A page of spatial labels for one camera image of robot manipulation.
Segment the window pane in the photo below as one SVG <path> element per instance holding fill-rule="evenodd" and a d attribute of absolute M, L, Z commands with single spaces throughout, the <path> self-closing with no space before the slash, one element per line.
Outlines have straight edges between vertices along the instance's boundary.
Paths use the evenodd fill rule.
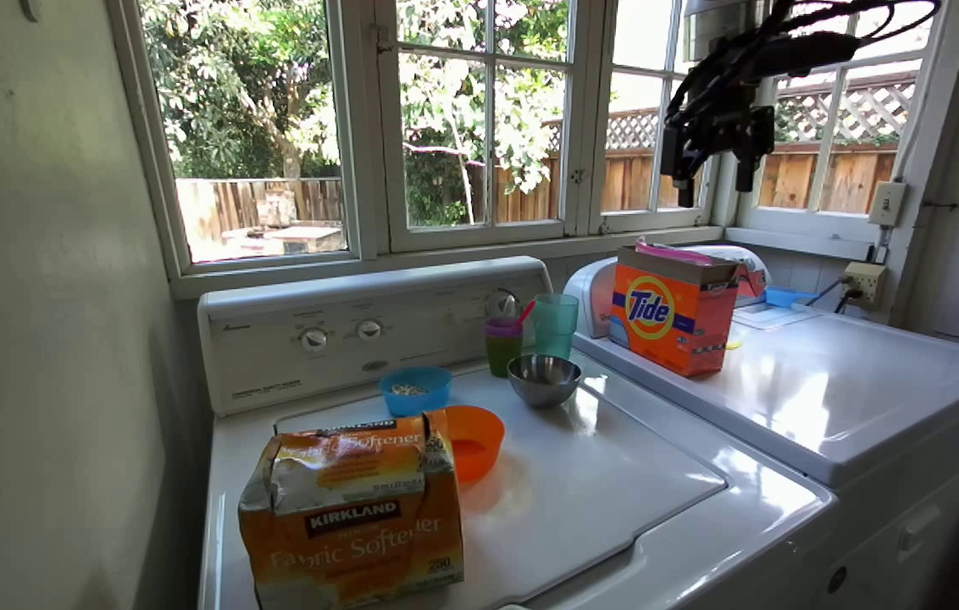
<path fill-rule="evenodd" d="M 613 65 L 629 68 L 668 68 L 668 16 L 670 0 L 619 0 L 616 2 L 616 39 L 613 39 Z"/>
<path fill-rule="evenodd" d="M 497 68 L 497 223 L 552 222 L 565 75 L 543 68 Z"/>
<path fill-rule="evenodd" d="M 483 0 L 397 0 L 398 41 L 482 52 Z"/>
<path fill-rule="evenodd" d="M 775 87 L 775 148 L 760 166 L 760 208 L 811 208 L 818 148 L 831 130 L 837 75 L 783 78 Z"/>
<path fill-rule="evenodd" d="M 603 211 L 646 211 L 654 185 L 654 132 L 662 130 L 662 78 L 610 78 Z"/>
<path fill-rule="evenodd" d="M 848 72 L 819 211 L 866 214 L 892 179 L 910 113 L 919 62 Z"/>
<path fill-rule="evenodd" d="M 491 0 L 494 39 L 500 54 L 565 57 L 570 2 L 565 0 Z"/>
<path fill-rule="evenodd" d="M 143 0 L 144 57 L 196 263 L 343 252 L 319 0 Z"/>
<path fill-rule="evenodd" d="M 483 190 L 483 65 L 398 54 L 407 227 L 468 227 Z"/>

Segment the orange bowl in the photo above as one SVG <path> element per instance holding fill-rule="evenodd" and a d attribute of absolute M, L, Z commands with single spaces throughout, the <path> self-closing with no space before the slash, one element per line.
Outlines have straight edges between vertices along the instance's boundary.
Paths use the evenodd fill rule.
<path fill-rule="evenodd" d="M 445 407 L 429 414 L 439 434 L 450 441 L 456 481 L 479 481 L 500 453 L 506 424 L 482 407 Z"/>

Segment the white appliance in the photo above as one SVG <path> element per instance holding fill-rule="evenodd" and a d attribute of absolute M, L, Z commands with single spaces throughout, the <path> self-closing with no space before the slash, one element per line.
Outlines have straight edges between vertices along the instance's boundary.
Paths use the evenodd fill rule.
<path fill-rule="evenodd" d="M 668 372 L 607 336 L 613 257 L 570 278 L 577 349 L 834 489 L 804 548 L 814 607 L 923 607 L 959 525 L 959 341 L 801 309 L 736 309 L 725 366 Z"/>
<path fill-rule="evenodd" d="M 528 411 L 483 368 L 500 292 L 550 292 L 543 260 L 500 257 L 203 294 L 214 407 L 203 610 L 253 605 L 236 532 L 258 452 L 284 432 L 387 422 L 375 379 L 450 366 L 450 397 L 494 411 L 494 472 L 459 489 L 463 582 L 393 607 L 806 607 L 801 538 L 834 495 L 778 460 L 572 357 L 583 388 Z"/>

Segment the tide detergent box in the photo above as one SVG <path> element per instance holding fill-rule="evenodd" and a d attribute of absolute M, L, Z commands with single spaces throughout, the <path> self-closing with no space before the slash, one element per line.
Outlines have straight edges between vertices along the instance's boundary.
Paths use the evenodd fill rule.
<path fill-rule="evenodd" d="M 623 246 L 613 263 L 610 336 L 681 377 L 719 372 L 736 294 L 732 260 L 654 244 Z"/>
<path fill-rule="evenodd" d="M 240 495 L 262 610 L 372 607 L 463 576 L 446 441 L 426 418 L 275 434 Z"/>

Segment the appliance lid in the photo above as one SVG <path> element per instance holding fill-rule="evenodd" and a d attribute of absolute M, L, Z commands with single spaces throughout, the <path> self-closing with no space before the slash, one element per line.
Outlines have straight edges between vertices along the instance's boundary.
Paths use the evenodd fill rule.
<path fill-rule="evenodd" d="M 455 402 L 494 411 L 506 422 L 506 445 L 491 473 L 459 489 L 463 582 L 409 593 L 389 607 L 532 601 L 629 548 L 646 528 L 728 493 L 719 468 L 646 432 L 596 390 L 578 390 L 563 411 L 528 411 L 507 383 L 491 383 L 483 368 L 459 368 L 450 393 Z M 293 414 L 278 426 L 322 432 L 382 418 L 379 399 L 359 399 Z M 228 563 L 247 563 L 236 538 L 228 557 Z"/>
<path fill-rule="evenodd" d="M 583 345 L 827 485 L 959 407 L 959 341 L 827 311 L 740 309 L 720 372 L 703 379 L 668 372 L 613 341 Z"/>

